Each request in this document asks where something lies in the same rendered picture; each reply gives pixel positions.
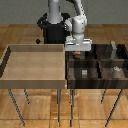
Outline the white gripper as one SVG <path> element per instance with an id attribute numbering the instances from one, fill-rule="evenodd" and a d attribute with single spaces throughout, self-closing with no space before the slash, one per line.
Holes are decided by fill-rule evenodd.
<path id="1" fill-rule="evenodd" d="M 92 45 L 91 39 L 85 39 L 83 36 L 67 36 L 65 41 L 66 51 L 90 51 Z"/>

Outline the brown loaf of bread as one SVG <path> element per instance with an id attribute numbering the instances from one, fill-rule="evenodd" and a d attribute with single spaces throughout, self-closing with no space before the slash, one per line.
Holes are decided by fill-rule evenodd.
<path id="1" fill-rule="evenodd" d="M 75 51 L 75 56 L 80 56 L 82 54 L 82 52 L 80 51 Z"/>

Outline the dark wooden compartment bin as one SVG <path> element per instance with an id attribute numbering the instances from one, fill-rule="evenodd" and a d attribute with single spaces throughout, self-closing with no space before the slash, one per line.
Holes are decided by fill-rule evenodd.
<path id="1" fill-rule="evenodd" d="M 124 44 L 116 45 L 116 55 L 111 59 L 111 44 L 93 44 L 89 52 L 77 58 L 65 52 L 65 76 L 68 89 L 128 89 L 128 50 Z"/>

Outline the tall grey box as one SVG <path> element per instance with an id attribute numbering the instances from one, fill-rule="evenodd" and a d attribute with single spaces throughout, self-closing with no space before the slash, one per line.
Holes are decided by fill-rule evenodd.
<path id="1" fill-rule="evenodd" d="M 114 59 L 115 58 L 115 55 L 116 55 L 116 44 L 114 41 L 111 41 L 111 45 L 112 45 L 112 54 L 111 54 L 111 59 Z"/>

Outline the small pale grey object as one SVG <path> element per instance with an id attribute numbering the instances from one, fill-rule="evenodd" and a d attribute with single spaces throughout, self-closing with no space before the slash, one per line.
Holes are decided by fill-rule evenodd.
<path id="1" fill-rule="evenodd" d="M 115 66 L 115 67 L 113 68 L 113 71 L 114 71 L 114 72 L 120 72 L 120 71 L 121 71 L 121 68 Z"/>

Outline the light wooden bin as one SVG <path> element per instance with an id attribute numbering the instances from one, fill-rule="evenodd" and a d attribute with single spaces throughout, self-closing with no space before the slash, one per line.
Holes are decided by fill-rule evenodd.
<path id="1" fill-rule="evenodd" d="M 10 44 L 0 58 L 0 89 L 64 89 L 63 45 Z"/>

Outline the thin grey metal leg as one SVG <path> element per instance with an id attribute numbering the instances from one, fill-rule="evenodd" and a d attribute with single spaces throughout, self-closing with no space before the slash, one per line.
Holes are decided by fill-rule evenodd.
<path id="1" fill-rule="evenodd" d="M 115 100 L 115 103 L 113 104 L 113 107 L 112 107 L 112 109 L 111 109 L 111 111 L 109 113 L 109 116 L 108 116 L 107 120 L 106 120 L 105 127 L 108 126 L 108 124 L 109 124 L 109 122 L 111 120 L 112 114 L 114 113 L 114 111 L 115 111 L 115 109 L 117 107 L 117 104 L 118 104 L 118 102 L 119 102 L 119 100 L 121 98 L 122 93 L 123 93 L 123 89 L 120 89 L 119 94 L 117 96 L 117 99 Z"/>
<path id="2" fill-rule="evenodd" d="M 101 104 L 103 103 L 104 101 L 104 98 L 105 98 L 105 95 L 106 95 L 106 92 L 107 92 L 108 89 L 105 89 L 103 94 L 102 94 L 102 98 L 101 98 Z"/>
<path id="3" fill-rule="evenodd" d="M 24 91 L 27 103 L 30 104 L 30 100 L 29 100 L 29 97 L 28 97 L 27 89 L 23 89 L 23 91 Z"/>
<path id="4" fill-rule="evenodd" d="M 15 97 L 14 97 L 14 95 L 13 95 L 12 90 L 11 90 L 11 89 L 8 89 L 8 93 L 9 93 L 11 99 L 12 99 L 13 105 L 15 106 L 15 109 L 16 109 L 16 112 L 17 112 L 17 114 L 18 114 L 18 116 L 19 116 L 19 119 L 20 119 L 20 121 L 22 122 L 22 125 L 25 127 L 24 119 L 23 119 L 23 117 L 22 117 L 22 115 L 21 115 L 21 112 L 20 112 L 20 110 L 19 110 L 19 107 L 18 107 L 18 105 L 17 105 L 17 102 L 16 102 L 16 100 L 15 100 Z"/>
<path id="5" fill-rule="evenodd" d="M 73 107 L 74 107 L 74 89 L 70 89 L 70 105 L 71 105 L 71 119 L 70 119 L 70 127 L 72 127 L 72 119 L 73 119 Z"/>
<path id="6" fill-rule="evenodd" d="M 58 122 L 60 123 L 61 89 L 57 89 Z"/>

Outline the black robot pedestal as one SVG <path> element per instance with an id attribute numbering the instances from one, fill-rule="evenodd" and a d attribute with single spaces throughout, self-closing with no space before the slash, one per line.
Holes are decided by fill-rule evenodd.
<path id="1" fill-rule="evenodd" d="M 64 44 L 66 37 L 70 35 L 70 32 L 65 29 L 64 21 L 67 20 L 70 15 L 68 13 L 61 14 L 63 20 L 57 24 L 51 24 L 47 21 L 47 14 L 44 14 L 38 21 L 37 25 L 43 31 L 45 44 Z"/>

